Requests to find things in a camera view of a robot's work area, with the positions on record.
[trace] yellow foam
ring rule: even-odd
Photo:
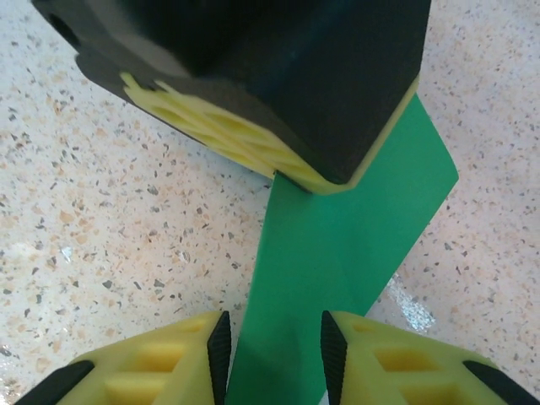
[[[462,364],[495,367],[468,350],[347,312],[332,317],[347,341],[341,405],[502,405]]]
[[[126,94],[143,110],[250,170],[268,178],[279,171],[316,194],[333,194],[356,187],[418,87],[416,79],[351,180],[338,185],[326,180],[266,128],[196,96],[178,93],[164,82],[157,81],[160,89],[150,90],[141,88],[130,73],[122,73],[121,78],[126,84]]]
[[[83,354],[90,371],[59,405],[214,404],[207,343],[221,312]]]

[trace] green strip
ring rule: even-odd
[[[276,176],[229,383],[230,405],[315,405],[324,310],[364,315],[457,181],[418,96],[351,192]]]

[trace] black rubber edge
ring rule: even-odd
[[[463,365],[509,405],[538,405],[540,402],[501,370],[478,361],[465,360]]]
[[[345,377],[347,341],[327,310],[322,312],[321,319],[321,355],[327,380],[328,402],[330,405],[339,405]]]
[[[17,405],[36,405],[38,403],[40,405],[56,405],[93,368],[94,363],[82,360],[55,370],[16,403]]]
[[[212,378],[213,402],[216,405],[225,404],[227,378],[230,364],[230,317],[225,311],[218,319],[207,343],[210,377]]]

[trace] floor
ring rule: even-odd
[[[237,333],[269,182],[90,83],[28,2],[0,19],[0,403],[201,311]],[[538,1],[433,1],[418,92],[461,179],[370,312],[537,397],[538,21]]]

